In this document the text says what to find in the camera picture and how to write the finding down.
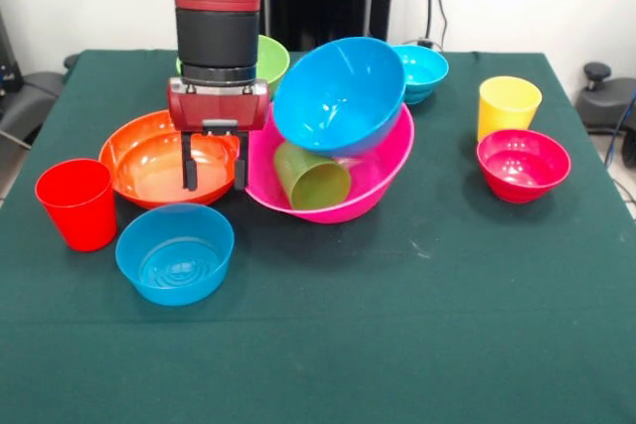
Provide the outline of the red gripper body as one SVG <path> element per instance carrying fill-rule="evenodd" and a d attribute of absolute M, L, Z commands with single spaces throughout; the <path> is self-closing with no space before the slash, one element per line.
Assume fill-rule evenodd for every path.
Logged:
<path fill-rule="evenodd" d="M 173 125 L 183 132 L 260 130 L 268 115 L 264 79 L 243 86 L 204 86 L 175 76 L 169 78 L 167 97 Z"/>

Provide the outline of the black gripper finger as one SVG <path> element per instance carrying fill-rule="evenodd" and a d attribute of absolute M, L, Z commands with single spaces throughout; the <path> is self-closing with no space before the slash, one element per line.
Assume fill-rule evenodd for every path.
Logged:
<path fill-rule="evenodd" d="M 243 191 L 247 185 L 247 133 L 238 132 L 238 155 L 235 162 L 235 189 Z"/>
<path fill-rule="evenodd" d="M 181 132 L 183 188 L 196 191 L 198 188 L 197 163 L 192 156 L 192 133 Z"/>

